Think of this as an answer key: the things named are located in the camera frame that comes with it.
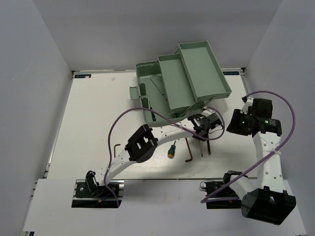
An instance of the white tabletop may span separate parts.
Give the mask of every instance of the white tabletop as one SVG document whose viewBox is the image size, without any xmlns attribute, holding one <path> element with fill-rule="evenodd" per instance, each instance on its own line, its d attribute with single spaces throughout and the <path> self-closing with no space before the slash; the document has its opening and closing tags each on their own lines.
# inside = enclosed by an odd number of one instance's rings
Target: white tabletop
<svg viewBox="0 0 315 236">
<path fill-rule="evenodd" d="M 242 108 L 241 97 L 245 89 L 240 76 L 226 76 L 232 94 L 226 99 L 228 111 L 223 114 L 229 124 L 233 110 Z M 92 74 L 91 78 L 74 79 L 62 125 L 50 165 L 48 179 L 84 179 L 87 171 L 108 165 L 107 135 L 113 121 L 123 111 L 140 106 L 139 100 L 130 100 L 129 87 L 136 86 L 135 72 Z M 115 126 L 112 148 L 120 152 L 136 129 L 145 124 L 142 111 L 132 111 Z M 153 157 L 141 164 L 134 164 L 116 179 L 176 179 L 222 178 L 228 170 L 244 171 L 256 162 L 256 152 L 250 136 L 226 132 L 219 140 L 211 141 L 207 153 L 206 142 L 189 139 L 193 155 L 191 162 L 184 139 L 176 142 L 173 159 L 167 157 L 171 143 L 158 147 Z M 249 173 L 256 177 L 256 171 Z"/>
</svg>

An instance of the purple cable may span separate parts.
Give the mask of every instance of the purple cable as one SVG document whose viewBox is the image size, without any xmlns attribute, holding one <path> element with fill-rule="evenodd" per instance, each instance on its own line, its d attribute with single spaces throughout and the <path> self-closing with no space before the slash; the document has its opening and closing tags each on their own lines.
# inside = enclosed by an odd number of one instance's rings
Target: purple cable
<svg viewBox="0 0 315 236">
<path fill-rule="evenodd" d="M 295 128 L 295 113 L 294 113 L 294 110 L 293 110 L 293 107 L 291 106 L 291 104 L 284 98 L 282 97 L 281 95 L 275 93 L 275 92 L 271 92 L 271 91 L 265 91 L 265 90 L 261 90 L 261 91 L 256 91 L 256 92 L 251 92 L 250 94 L 246 95 L 246 97 L 250 96 L 250 95 L 253 95 L 253 94 L 256 94 L 256 93 L 269 93 L 269 94 L 272 94 L 272 95 L 275 95 L 279 98 L 281 98 L 290 108 L 291 110 L 291 113 L 292 113 L 292 127 L 291 127 L 291 130 L 290 130 L 290 133 L 288 134 L 287 138 L 278 146 L 275 148 L 275 151 L 278 151 L 280 148 L 282 148 L 286 143 L 287 141 L 291 138 L 292 136 L 292 133 L 294 131 L 294 128 Z M 257 166 L 259 166 L 261 163 L 265 162 L 266 160 L 268 160 L 272 155 L 274 155 L 275 152 L 272 151 L 270 152 L 268 155 L 266 155 L 265 157 L 263 157 L 262 159 L 260 159 L 259 161 L 257 161 L 256 164 L 254 164 L 253 166 L 251 166 L 250 168 L 248 168 L 247 170 L 245 170 L 244 172 L 242 172 L 239 176 L 237 176 L 235 179 L 231 180 L 229 183 L 226 183 L 225 185 L 222 185 L 220 188 L 218 188 L 216 191 L 212 192 L 211 194 L 209 194 L 207 197 L 205 197 L 204 199 L 202 199 L 200 201 L 200 203 L 209 203 L 209 202 L 215 202 L 215 201 L 223 201 L 222 199 L 211 199 L 209 200 L 209 198 L 213 197 L 214 195 L 218 194 L 219 192 L 221 192 L 223 189 L 225 189 L 226 187 L 228 187 L 229 185 L 231 185 L 232 183 L 236 182 L 237 180 L 239 180 L 241 177 L 243 177 L 244 175 L 246 175 L 248 172 L 252 171 L 253 169 L 255 169 Z"/>
<path fill-rule="evenodd" d="M 113 132 L 113 129 L 114 129 L 116 123 L 120 120 L 120 118 L 123 117 L 126 113 L 131 112 L 131 111 L 134 111 L 134 110 L 145 110 L 145 111 L 153 112 L 154 114 L 156 114 L 156 115 L 158 115 L 159 117 L 163 118 L 164 120 L 170 122 L 170 123 L 173 124 L 174 126 L 183 129 L 184 131 L 187 131 L 187 132 L 193 134 L 194 136 L 196 136 L 196 137 L 198 137 L 198 138 L 200 138 L 200 139 L 203 139 L 203 140 L 206 140 L 206 141 L 207 141 L 207 140 L 211 141 L 211 140 L 216 140 L 216 139 L 219 139 L 220 137 L 222 137 L 222 135 L 224 134 L 224 131 L 225 131 L 225 123 L 224 123 L 223 116 L 221 115 L 221 113 L 220 113 L 217 109 L 210 108 L 210 107 L 208 107 L 208 108 L 211 109 L 211 110 L 214 110 L 216 113 L 218 113 L 218 115 L 220 116 L 220 118 L 221 118 L 221 120 L 222 120 L 222 124 L 223 124 L 223 131 L 222 131 L 222 133 L 221 133 L 218 137 L 216 137 L 216 138 L 211 138 L 211 139 L 204 138 L 204 137 L 202 137 L 202 136 L 196 134 L 194 131 L 192 131 L 192 130 L 190 130 L 190 129 L 187 129 L 187 128 L 185 128 L 185 127 L 180 127 L 177 123 L 171 121 L 170 119 L 166 118 L 165 116 L 161 115 L 160 113 L 158 113 L 158 112 L 156 112 L 156 111 L 154 111 L 154 110 L 151 110 L 151 109 L 149 109 L 149 108 L 144 108 L 144 107 L 134 107 L 134 108 L 130 108 L 130 109 L 124 111 L 123 113 L 121 113 L 121 114 L 117 117 L 117 119 L 116 119 L 116 120 L 114 121 L 114 123 L 112 124 L 112 127 L 110 128 L 109 133 L 108 133 L 107 142 L 108 142 L 108 150 L 109 150 L 109 163 L 108 163 L 108 168 L 107 168 L 107 170 L 106 170 L 106 172 L 105 172 L 105 175 L 104 175 L 104 184 L 105 184 L 105 187 L 114 195 L 114 198 L 115 198 L 115 200 L 116 200 L 116 203 L 117 203 L 117 206 L 118 206 L 118 207 L 119 207 L 119 202 L 118 202 L 117 196 L 116 196 L 115 192 L 114 192 L 110 187 L 108 187 L 108 185 L 106 184 L 106 177 L 107 177 L 107 175 L 108 175 L 108 170 L 109 170 L 109 168 L 110 168 L 110 166 L 111 166 L 111 164 L 112 164 L 112 150 L 111 150 L 111 146 L 110 146 L 110 137 L 111 137 L 111 134 L 112 134 L 112 132 Z"/>
</svg>

